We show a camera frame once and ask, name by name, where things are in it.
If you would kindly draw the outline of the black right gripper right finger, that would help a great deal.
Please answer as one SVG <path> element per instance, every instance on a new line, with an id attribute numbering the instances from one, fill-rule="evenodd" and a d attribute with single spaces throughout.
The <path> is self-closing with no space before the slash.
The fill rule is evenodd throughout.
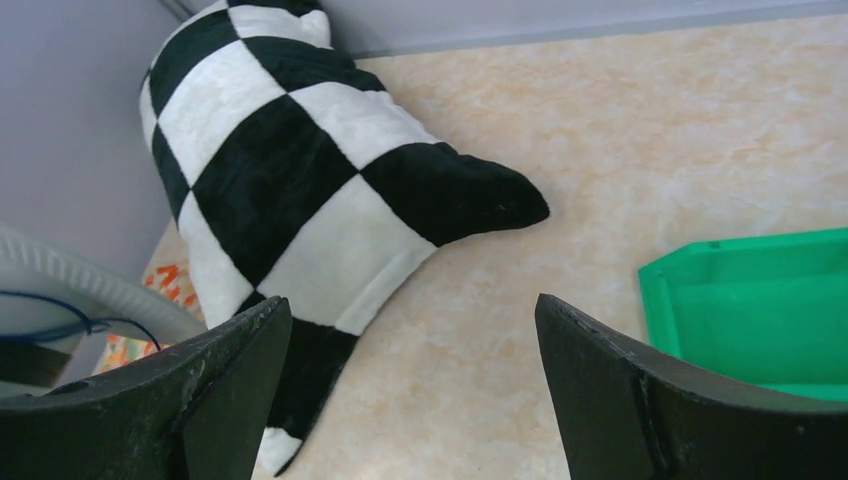
<path id="1" fill-rule="evenodd" d="M 575 479 L 843 479 L 847 407 L 734 380 L 550 294 L 540 354 Z"/>

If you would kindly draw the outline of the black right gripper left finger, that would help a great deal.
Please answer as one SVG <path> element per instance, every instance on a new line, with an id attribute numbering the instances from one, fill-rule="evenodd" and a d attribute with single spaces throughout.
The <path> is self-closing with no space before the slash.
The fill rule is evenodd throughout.
<path id="1" fill-rule="evenodd" d="M 1 402 L 5 479 L 248 479 L 286 357 L 287 300 L 43 396 Z"/>

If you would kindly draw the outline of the grey plastic cable spool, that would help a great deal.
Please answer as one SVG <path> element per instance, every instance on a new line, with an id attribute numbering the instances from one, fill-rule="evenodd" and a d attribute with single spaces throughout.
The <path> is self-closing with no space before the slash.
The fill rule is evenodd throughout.
<path id="1" fill-rule="evenodd" d="M 2 225 L 2 396 L 52 390 L 88 335 L 109 332 L 173 345 L 206 329 L 141 283 Z"/>

